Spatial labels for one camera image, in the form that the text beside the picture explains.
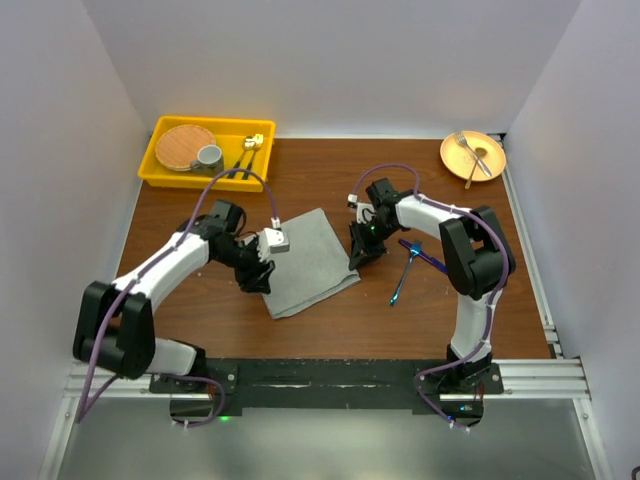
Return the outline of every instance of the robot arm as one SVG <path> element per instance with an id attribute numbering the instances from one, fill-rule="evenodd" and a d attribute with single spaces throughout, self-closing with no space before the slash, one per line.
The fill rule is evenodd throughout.
<path id="1" fill-rule="evenodd" d="M 471 219 L 436 208 L 420 201 L 413 191 L 397 192 L 388 179 L 378 180 L 366 189 L 371 204 L 358 203 L 349 196 L 349 206 L 356 209 L 352 222 L 349 267 L 358 268 L 386 252 L 384 240 L 398 230 L 415 228 L 442 242 L 449 280 L 458 292 L 456 330 L 449 345 L 450 361 L 470 355 L 483 338 L 487 301 L 500 280 L 502 256 L 489 235 Z M 488 207 L 468 210 L 484 220 L 507 249 L 509 273 L 515 259 L 504 238 L 495 212 Z M 493 298 L 495 303 L 499 292 Z M 468 363 L 491 360 L 489 339 Z"/>
<path id="2" fill-rule="evenodd" d="M 216 260 L 235 270 L 244 292 L 270 293 L 273 253 L 288 251 L 285 234 L 265 228 L 246 241 L 235 231 L 245 215 L 242 208 L 218 200 L 208 215 L 198 217 L 179 243 L 188 222 L 167 244 L 135 270 L 107 285 L 93 282 L 85 290 L 73 344 L 75 358 L 87 362 L 100 323 L 116 296 L 134 280 L 119 311 L 120 325 L 110 326 L 102 341 L 98 366 L 135 379 L 144 373 L 187 375 L 198 368 L 204 351 L 173 340 L 156 338 L 153 313 L 189 274 Z"/>

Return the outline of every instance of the gray cloth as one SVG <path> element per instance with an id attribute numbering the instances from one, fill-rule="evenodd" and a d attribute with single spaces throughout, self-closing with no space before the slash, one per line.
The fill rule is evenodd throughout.
<path id="1" fill-rule="evenodd" d="M 321 208 L 282 224 L 290 249 L 271 258 L 271 294 L 263 295 L 272 318 L 290 317 L 360 281 Z"/>

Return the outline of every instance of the cup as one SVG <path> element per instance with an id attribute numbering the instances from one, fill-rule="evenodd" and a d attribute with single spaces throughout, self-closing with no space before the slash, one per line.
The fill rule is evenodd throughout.
<path id="1" fill-rule="evenodd" d="M 198 158 L 191 162 L 191 170 L 207 175 L 217 175 L 224 170 L 222 149 L 217 145 L 206 145 L 198 150 Z"/>

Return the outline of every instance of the wooden table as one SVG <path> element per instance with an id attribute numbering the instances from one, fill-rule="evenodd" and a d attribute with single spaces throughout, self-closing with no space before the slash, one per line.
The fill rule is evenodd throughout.
<path id="1" fill-rule="evenodd" d="M 459 206 L 493 207 L 514 251 L 517 270 L 499 302 L 492 343 L 497 358 L 549 358 L 516 227 L 503 182 L 474 184 L 442 165 L 438 140 L 277 140 L 269 171 L 282 221 L 322 207 L 349 252 L 347 194 L 360 174 L 381 163 L 401 162 L 421 175 L 421 191 Z M 363 184 L 389 176 L 398 190 L 413 180 L 408 172 L 375 172 Z M 120 274 L 143 262 L 187 219 L 200 192 L 142 186 L 125 246 Z M 265 194 L 213 191 L 215 198 L 241 205 L 248 230 L 269 226 Z M 456 292 L 448 279 L 426 262 L 413 265 L 398 304 L 389 298 L 407 261 L 398 238 L 423 240 L 423 250 L 442 259 L 439 242 L 421 232 L 397 233 L 386 242 L 389 253 L 360 270 L 361 282 L 290 318 L 272 320 L 259 295 L 247 295 L 233 270 L 211 263 L 184 281 L 156 312 L 156 335 L 204 347 L 212 357 L 444 358 L 453 335 Z"/>

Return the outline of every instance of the white wall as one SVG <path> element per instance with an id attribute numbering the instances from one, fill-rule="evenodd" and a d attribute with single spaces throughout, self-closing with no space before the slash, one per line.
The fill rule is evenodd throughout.
<path id="1" fill-rule="evenodd" d="M 565 353 L 615 478 L 640 465 L 640 3 L 584 0 L 507 135 Z"/>
<path id="2" fill-rule="evenodd" d="M 78 0 L 0 3 L 0 472 L 35 478 L 84 287 L 113 275 L 145 129 Z"/>
<path id="3" fill-rule="evenodd" d="M 504 132 L 579 0 L 83 0 L 149 130 L 167 113 L 279 135 Z"/>

